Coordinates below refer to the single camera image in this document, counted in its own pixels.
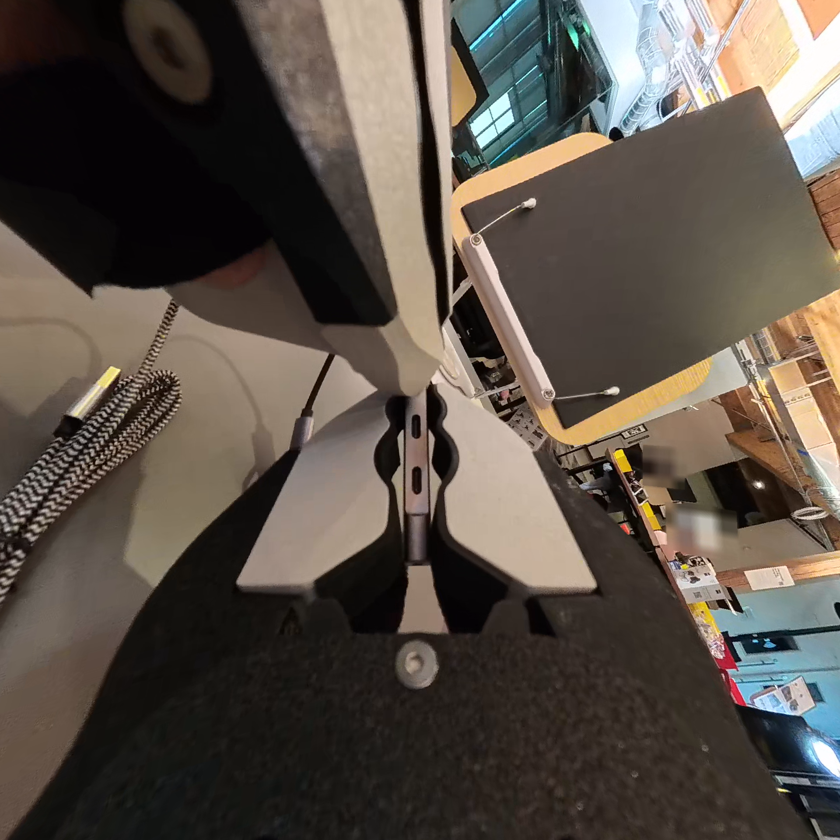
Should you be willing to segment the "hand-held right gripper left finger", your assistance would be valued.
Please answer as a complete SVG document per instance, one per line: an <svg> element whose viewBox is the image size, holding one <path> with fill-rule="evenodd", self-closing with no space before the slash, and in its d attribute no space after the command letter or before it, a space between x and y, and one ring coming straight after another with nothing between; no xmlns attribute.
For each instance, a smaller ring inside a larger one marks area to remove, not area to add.
<svg viewBox="0 0 840 840"><path fill-rule="evenodd" d="M333 599L360 615L402 585L402 399L374 393L297 453L237 578L252 595Z"/></svg>

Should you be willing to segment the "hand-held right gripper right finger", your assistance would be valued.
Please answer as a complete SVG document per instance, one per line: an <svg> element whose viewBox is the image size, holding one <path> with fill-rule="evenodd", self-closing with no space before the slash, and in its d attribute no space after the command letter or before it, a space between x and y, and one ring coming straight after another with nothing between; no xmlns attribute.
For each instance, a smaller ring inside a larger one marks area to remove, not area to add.
<svg viewBox="0 0 840 840"><path fill-rule="evenodd" d="M444 615L597 582L531 449L452 385L434 386L434 588Z"/></svg>

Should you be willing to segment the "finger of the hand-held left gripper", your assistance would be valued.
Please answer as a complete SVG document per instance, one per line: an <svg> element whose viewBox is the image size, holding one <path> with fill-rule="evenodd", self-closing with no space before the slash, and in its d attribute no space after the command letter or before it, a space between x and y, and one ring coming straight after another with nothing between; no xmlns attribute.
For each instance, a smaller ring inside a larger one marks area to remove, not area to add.
<svg viewBox="0 0 840 840"><path fill-rule="evenodd" d="M396 314L361 351L330 328L381 392L418 395L443 360L453 238L450 18L444 2L322 2Z"/></svg>
<svg viewBox="0 0 840 840"><path fill-rule="evenodd" d="M213 287L190 280L166 288L172 299L198 318L220 327L277 340L345 359L378 391L409 395L411 382L400 372L385 329L353 324L321 324L309 309L286 261L275 249L245 284Z"/></svg>

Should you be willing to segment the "grey hub with cable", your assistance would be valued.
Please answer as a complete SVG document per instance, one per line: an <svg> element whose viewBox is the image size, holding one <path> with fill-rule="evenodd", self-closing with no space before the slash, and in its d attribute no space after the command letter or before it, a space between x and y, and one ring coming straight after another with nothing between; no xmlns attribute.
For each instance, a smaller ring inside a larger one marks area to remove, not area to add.
<svg viewBox="0 0 840 840"><path fill-rule="evenodd" d="M313 409L329 369L335 359L327 355L292 428L289 450L299 451L312 436ZM409 565L428 562L427 541L432 514L429 477L427 393L405 399L403 423L403 535L405 560Z"/></svg>

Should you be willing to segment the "grey desk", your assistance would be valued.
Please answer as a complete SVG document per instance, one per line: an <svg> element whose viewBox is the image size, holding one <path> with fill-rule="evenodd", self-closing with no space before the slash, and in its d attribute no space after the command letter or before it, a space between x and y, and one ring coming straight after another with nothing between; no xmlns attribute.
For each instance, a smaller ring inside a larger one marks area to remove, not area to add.
<svg viewBox="0 0 840 840"><path fill-rule="evenodd" d="M136 369L169 298L88 297L1 234L4 496L109 366ZM49 782L151 590L287 449L324 352L178 314L159 367L183 404L152 443L51 526L2 607L2 838Z"/></svg>

